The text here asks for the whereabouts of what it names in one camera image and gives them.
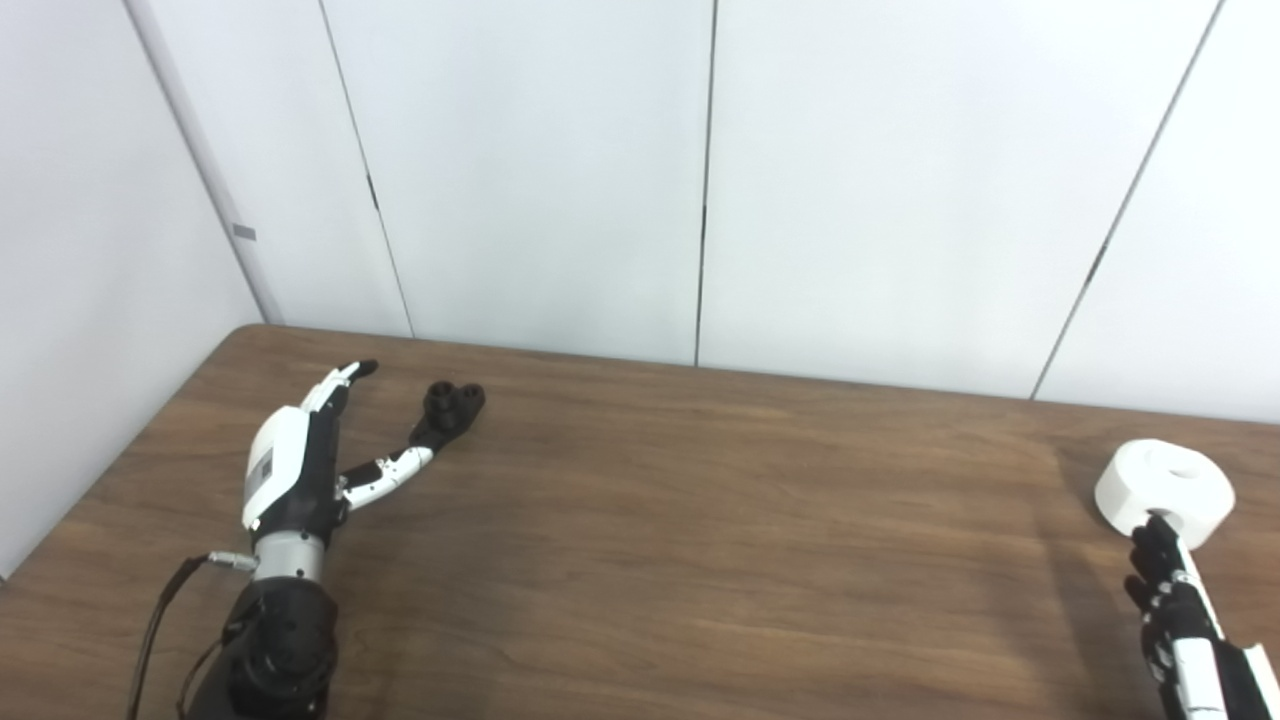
white panel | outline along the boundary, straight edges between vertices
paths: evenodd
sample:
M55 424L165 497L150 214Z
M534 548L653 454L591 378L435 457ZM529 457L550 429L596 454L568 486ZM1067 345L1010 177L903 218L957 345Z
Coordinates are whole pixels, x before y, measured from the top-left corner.
M0 94L8 574L261 318L123 5L0 3Z
M1211 0L726 0L701 361L1030 395Z
M325 6L419 336L692 361L710 0Z
M1277 37L1226 0L1039 398L1280 423Z
M315 0L129 0L274 318L408 336Z

black wire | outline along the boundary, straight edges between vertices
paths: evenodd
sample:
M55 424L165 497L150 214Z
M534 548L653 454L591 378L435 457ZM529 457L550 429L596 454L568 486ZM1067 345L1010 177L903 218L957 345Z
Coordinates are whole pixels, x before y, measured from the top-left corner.
M209 560L207 555L183 560L178 570L169 578L164 589L160 591L156 609L151 611L151 623L147 624L147 632L142 635L142 648L138 651L138 664L133 669L133 687L129 689L129 706L124 711L124 720L137 720L138 717L138 703L142 701L142 683L147 676L147 662L151 661L151 646L156 642L156 630L160 629L160 619L164 618L165 607L169 606L169 602L182 589L187 578L191 578L206 560Z
M223 647L223 639L218 638L205 652L200 653L196 659L196 664L191 666L191 673L187 673L187 679L182 682L182 693L178 694L178 720L187 720L187 692L191 691L191 682L196 679L196 673L200 671L200 666L209 660L209 656L214 653L215 650Z

prosthetic hand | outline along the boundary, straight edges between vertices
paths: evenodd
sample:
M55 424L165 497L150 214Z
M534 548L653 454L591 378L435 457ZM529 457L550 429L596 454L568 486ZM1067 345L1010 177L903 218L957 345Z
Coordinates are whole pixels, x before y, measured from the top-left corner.
M1280 720L1280 688L1262 646L1222 634L1196 562L1160 515L1133 532L1138 575L1125 591L1142 612L1142 653L1170 720Z
M385 496L426 466L471 427L485 401L480 386L457 388L438 382L422 398L422 419L410 432L407 447L339 474L338 418L352 383L376 369L374 360L334 369L300 405L280 407L259 429L250 451L241 516L253 556L214 552L183 564L152 615L127 717L137 714L164 607L205 561L252 571L253 579L232 607L220 641L209 651L216 650L218 655L191 708L184 711L179 698L179 717L324 717L338 659L338 606L320 585L320 577L334 529L352 510Z

brown tabletop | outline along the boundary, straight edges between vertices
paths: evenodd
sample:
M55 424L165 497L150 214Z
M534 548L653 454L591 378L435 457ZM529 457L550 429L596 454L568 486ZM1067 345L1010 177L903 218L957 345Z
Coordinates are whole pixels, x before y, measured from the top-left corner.
M0 589L0 716L116 716L179 560L247 550L257 427L362 357L340 466L435 379L489 405L337 534L333 717L1161 717L1091 498L1137 437L1231 477L1197 557L1228 633L1280 650L1274 425L253 327ZM143 716L243 584L204 569L170 606Z

tape roll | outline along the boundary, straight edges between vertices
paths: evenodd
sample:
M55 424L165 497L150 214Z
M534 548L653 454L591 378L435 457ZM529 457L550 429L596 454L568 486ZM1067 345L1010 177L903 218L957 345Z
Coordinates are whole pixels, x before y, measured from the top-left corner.
M1093 498L1124 536L1144 525L1151 512L1165 515L1188 550L1204 544L1235 507L1235 489L1212 460L1160 439L1121 445Z

